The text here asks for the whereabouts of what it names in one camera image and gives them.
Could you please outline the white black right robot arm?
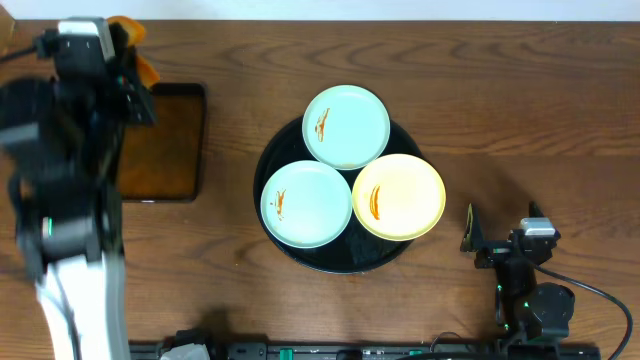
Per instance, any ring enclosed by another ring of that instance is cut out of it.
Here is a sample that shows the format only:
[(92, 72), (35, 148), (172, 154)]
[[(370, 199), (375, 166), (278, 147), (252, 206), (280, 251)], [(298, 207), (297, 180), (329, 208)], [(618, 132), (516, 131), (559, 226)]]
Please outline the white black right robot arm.
[(539, 283), (536, 267), (550, 260), (561, 238), (537, 205), (505, 240), (484, 237), (477, 208), (470, 205), (460, 246), (475, 255), (474, 266), (493, 269), (497, 277), (496, 321), (523, 342), (555, 342), (569, 335), (575, 295), (563, 285)]

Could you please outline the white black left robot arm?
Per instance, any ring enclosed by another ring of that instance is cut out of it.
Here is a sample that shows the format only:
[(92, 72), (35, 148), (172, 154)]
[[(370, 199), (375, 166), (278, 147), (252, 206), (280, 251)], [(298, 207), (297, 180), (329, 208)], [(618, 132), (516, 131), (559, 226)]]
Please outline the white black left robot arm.
[(127, 359), (122, 200), (124, 132), (152, 124), (150, 84), (132, 46), (101, 62), (69, 49), (52, 79), (1, 89), (1, 147), (16, 243), (58, 359)]

